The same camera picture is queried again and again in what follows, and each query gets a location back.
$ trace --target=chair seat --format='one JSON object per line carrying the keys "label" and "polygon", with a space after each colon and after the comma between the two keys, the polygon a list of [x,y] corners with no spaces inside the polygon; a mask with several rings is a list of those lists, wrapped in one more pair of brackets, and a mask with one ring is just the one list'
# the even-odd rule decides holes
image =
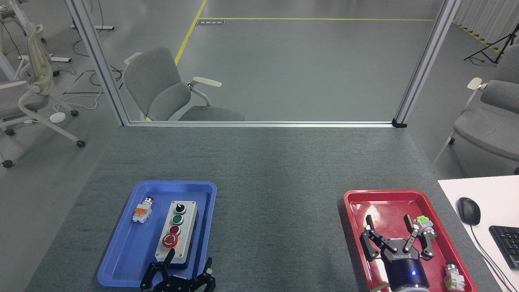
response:
{"label": "chair seat", "polygon": [[245,116],[233,110],[195,105],[179,121],[245,121]]}
{"label": "chair seat", "polygon": [[26,86],[2,89],[0,92],[0,119],[24,115],[18,107],[18,100],[24,94],[31,95],[25,103],[25,106],[31,111],[38,111],[49,103],[49,96],[38,95],[28,90]]}
{"label": "chair seat", "polygon": [[485,108],[467,109],[454,131],[472,144],[496,155],[519,161],[519,121]]}

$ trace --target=red emergency stop button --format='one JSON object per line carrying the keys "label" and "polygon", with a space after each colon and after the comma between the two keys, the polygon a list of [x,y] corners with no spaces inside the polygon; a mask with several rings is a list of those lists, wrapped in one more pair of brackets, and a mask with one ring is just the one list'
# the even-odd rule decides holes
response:
{"label": "red emergency stop button", "polygon": [[168,233],[162,238],[162,245],[165,248],[174,248],[179,243],[179,236],[174,233]]}
{"label": "red emergency stop button", "polygon": [[177,225],[173,225],[173,226],[169,229],[169,233],[173,233],[173,234],[176,234],[176,235],[180,235],[180,227],[177,226]]}

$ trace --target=yellow floor line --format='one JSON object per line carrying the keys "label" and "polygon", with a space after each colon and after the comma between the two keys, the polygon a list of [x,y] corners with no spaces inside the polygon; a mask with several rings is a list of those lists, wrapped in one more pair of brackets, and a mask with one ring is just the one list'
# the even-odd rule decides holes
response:
{"label": "yellow floor line", "polygon": [[207,0],[203,0],[202,5],[200,5],[200,8],[198,9],[195,19],[193,19],[193,22],[191,23],[191,27],[187,31],[186,37],[184,38],[184,41],[182,42],[182,46],[180,46],[179,52],[176,54],[175,64],[179,63],[180,57],[182,56],[182,53],[184,52],[184,48],[186,47],[187,41],[189,40],[189,37],[191,36],[191,33],[193,32],[193,29],[195,28],[195,25],[196,25],[198,19],[200,19],[200,14],[202,13],[203,7],[206,5],[206,2],[207,2]]}
{"label": "yellow floor line", "polygon": [[281,18],[281,17],[200,17],[199,19],[225,19],[225,20],[339,20],[339,21],[434,21],[434,19],[413,18]]}
{"label": "yellow floor line", "polygon": [[[470,32],[469,30],[467,30],[466,28],[464,28],[464,27],[462,27],[461,25],[459,25],[459,24],[456,22],[456,20],[453,20],[453,23],[454,23],[455,25],[457,25],[459,28],[461,28],[462,30],[464,30],[466,33],[472,35],[476,40],[480,41],[480,43],[482,43],[483,45],[485,45],[485,46],[489,46],[489,45],[490,45],[490,44],[487,43],[486,41],[480,39],[477,35],[473,34],[473,33]],[[499,51],[496,50],[494,47],[490,47],[490,49],[491,49],[492,51],[496,52],[497,54],[499,54]]]}

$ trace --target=keyboard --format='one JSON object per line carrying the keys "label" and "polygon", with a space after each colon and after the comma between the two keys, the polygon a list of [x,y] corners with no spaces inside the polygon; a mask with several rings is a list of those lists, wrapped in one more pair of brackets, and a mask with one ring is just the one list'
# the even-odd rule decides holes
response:
{"label": "keyboard", "polygon": [[519,228],[493,225],[488,230],[510,269],[519,269]]}

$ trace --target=green connector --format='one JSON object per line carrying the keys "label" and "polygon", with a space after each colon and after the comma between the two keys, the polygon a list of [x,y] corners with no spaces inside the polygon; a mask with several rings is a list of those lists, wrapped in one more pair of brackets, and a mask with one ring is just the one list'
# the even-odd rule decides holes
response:
{"label": "green connector", "polygon": [[445,282],[445,288],[447,288],[447,291],[451,291],[454,287],[456,287],[456,282],[454,282],[453,279],[449,279]]}
{"label": "green connector", "polygon": [[422,216],[416,217],[416,221],[418,223],[425,223],[425,222],[429,221],[429,218],[427,218],[424,215],[422,215]]}

